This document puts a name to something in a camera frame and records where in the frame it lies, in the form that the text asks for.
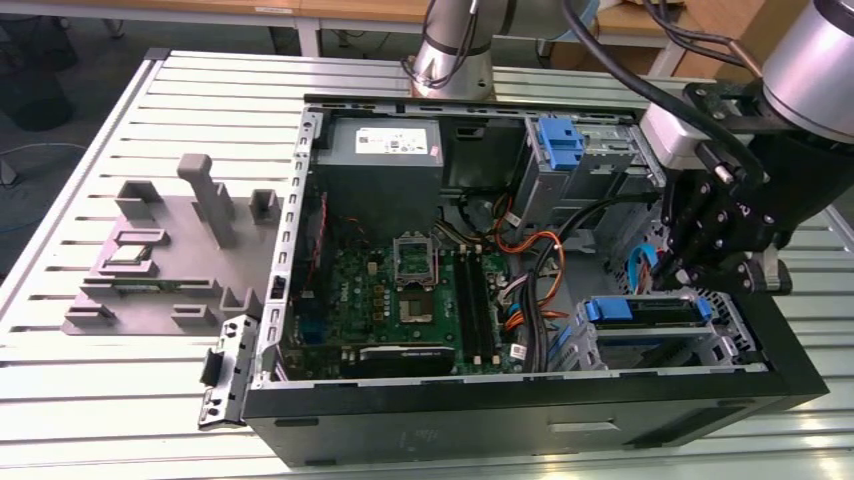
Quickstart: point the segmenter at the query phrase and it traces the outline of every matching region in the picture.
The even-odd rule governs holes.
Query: power supply label
[[[356,153],[427,155],[427,130],[423,128],[360,128],[356,131]]]

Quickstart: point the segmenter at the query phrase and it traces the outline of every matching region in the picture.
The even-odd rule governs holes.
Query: green circuit board
[[[393,277],[392,249],[341,250],[332,269],[332,305],[324,322],[321,344],[308,345],[304,352],[307,376],[313,379],[339,378],[337,362],[341,347],[371,345],[441,345],[455,349],[455,374],[484,374],[512,371],[509,346],[499,347],[499,364],[492,359],[475,365],[463,359],[463,338],[457,316],[453,279],[453,252],[437,252],[437,283],[428,289],[399,289]],[[401,255],[401,267],[420,272],[424,256]],[[507,264],[500,254],[481,255],[483,273],[489,289]],[[497,339],[495,307],[489,306]]]

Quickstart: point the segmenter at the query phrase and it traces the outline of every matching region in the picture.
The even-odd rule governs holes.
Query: blue plastic latch
[[[708,300],[706,300],[703,297],[699,297],[696,299],[696,310],[699,310],[699,315],[700,317],[703,317],[703,320],[711,320],[711,305],[708,305]]]
[[[595,298],[592,303],[601,315],[601,321],[631,320],[631,309],[624,298]]]
[[[539,119],[539,141],[548,152],[552,170],[575,170],[584,155],[584,136],[575,130],[572,120]]]
[[[599,309],[592,304],[592,302],[584,303],[584,310],[587,310],[587,318],[591,322],[597,322],[601,320],[601,315],[599,315]]]

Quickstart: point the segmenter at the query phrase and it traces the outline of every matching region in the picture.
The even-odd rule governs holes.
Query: metal bracket
[[[243,403],[251,383],[251,366],[259,321],[240,315],[222,323],[216,347],[208,350],[201,373],[206,385],[198,430],[244,427]]]

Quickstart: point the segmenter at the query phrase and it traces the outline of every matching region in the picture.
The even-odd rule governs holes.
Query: blue cable
[[[0,230],[0,235],[4,234],[4,233],[12,233],[12,232],[14,232],[17,230],[21,230],[21,229],[29,227],[30,225],[36,225],[36,224],[41,223],[42,219],[44,219],[44,217],[38,217],[36,220],[33,220],[29,223],[24,223],[22,225],[16,225],[13,227],[4,228],[4,229]]]
[[[631,293],[633,293],[635,289],[637,288],[637,281],[640,280],[637,278],[637,260],[640,260],[640,255],[645,257],[645,261],[649,263],[649,270],[657,263],[657,254],[655,253],[655,247],[651,244],[641,243],[631,250],[627,261],[628,265],[625,266],[628,270],[625,272],[628,274],[628,290]]]

